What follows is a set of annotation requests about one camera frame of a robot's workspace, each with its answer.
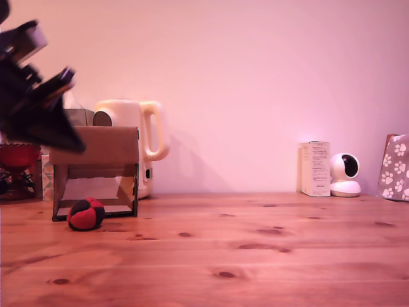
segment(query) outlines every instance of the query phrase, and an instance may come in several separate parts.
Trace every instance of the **paw print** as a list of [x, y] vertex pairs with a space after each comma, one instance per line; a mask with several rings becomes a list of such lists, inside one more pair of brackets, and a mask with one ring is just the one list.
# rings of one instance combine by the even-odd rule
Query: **paw print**
[[409, 200], [409, 189], [406, 189], [406, 190], [403, 191], [402, 199], [403, 200]]
[[402, 161], [399, 161], [398, 163], [395, 163], [395, 172], [398, 174], [398, 175], [400, 175], [400, 174], [402, 174], [404, 171], [405, 171], [405, 169], [406, 169], [406, 164], [405, 163], [402, 163]]
[[389, 189], [383, 190], [383, 193], [382, 193], [383, 197], [392, 198], [393, 195], [394, 195], [394, 191], [392, 190], [391, 187]]
[[403, 157], [406, 151], [406, 145], [405, 144], [398, 144], [395, 145], [395, 152], [397, 153], [398, 156]]
[[394, 142], [399, 141], [401, 138], [403, 138], [405, 135], [403, 134], [402, 136], [394, 136], [392, 139]]
[[385, 157], [383, 158], [383, 165], [387, 168], [389, 164], [392, 163], [391, 161], [392, 157], [388, 154], [385, 155]]
[[403, 179], [396, 182], [395, 190], [399, 193], [403, 189]]
[[392, 179], [393, 177], [394, 177], [394, 174], [386, 171], [384, 174], [382, 174], [382, 182], [385, 182], [386, 184], [390, 184], [392, 181], [394, 181]]

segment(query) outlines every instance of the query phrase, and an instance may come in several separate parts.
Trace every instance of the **white security camera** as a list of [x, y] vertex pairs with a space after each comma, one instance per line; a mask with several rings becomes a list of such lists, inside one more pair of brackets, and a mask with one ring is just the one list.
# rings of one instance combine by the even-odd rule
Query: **white security camera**
[[330, 160], [331, 195], [339, 197], [359, 196], [361, 189], [354, 179], [359, 174], [359, 161], [350, 153], [338, 153]]

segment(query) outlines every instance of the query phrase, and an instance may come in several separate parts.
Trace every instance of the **camera lens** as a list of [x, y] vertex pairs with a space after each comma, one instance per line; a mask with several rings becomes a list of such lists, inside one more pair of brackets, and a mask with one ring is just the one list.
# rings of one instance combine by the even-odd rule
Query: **camera lens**
[[354, 177], [358, 172], [358, 162], [350, 155], [343, 155], [345, 173], [348, 177]]

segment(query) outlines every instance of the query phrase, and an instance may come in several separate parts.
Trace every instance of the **paw print bag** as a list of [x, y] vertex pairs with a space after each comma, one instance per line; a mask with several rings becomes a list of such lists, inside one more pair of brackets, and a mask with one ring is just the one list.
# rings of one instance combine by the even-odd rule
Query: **paw print bag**
[[382, 161], [378, 195], [387, 200], [409, 201], [409, 134], [389, 139]]

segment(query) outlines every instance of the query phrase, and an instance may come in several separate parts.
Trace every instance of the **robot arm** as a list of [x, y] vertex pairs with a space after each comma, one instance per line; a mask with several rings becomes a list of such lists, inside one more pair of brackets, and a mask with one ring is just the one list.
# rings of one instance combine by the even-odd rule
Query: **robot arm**
[[[9, 14], [7, 0], [0, 0], [0, 24]], [[75, 72], [66, 67], [43, 83], [35, 68], [21, 66], [46, 45], [35, 20], [0, 33], [0, 132], [10, 141], [83, 152], [63, 109], [63, 94], [73, 87]]]

